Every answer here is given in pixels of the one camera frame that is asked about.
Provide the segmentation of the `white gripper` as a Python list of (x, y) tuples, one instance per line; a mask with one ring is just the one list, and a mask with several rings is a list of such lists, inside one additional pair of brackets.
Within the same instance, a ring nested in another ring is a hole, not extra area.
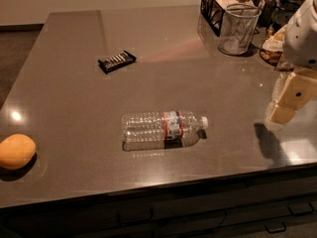
[[(317, 0), (305, 0), (286, 25), (283, 54), (294, 65), (317, 68)], [(270, 122), (285, 125), (317, 95), (317, 71), (282, 71), (267, 108)]]

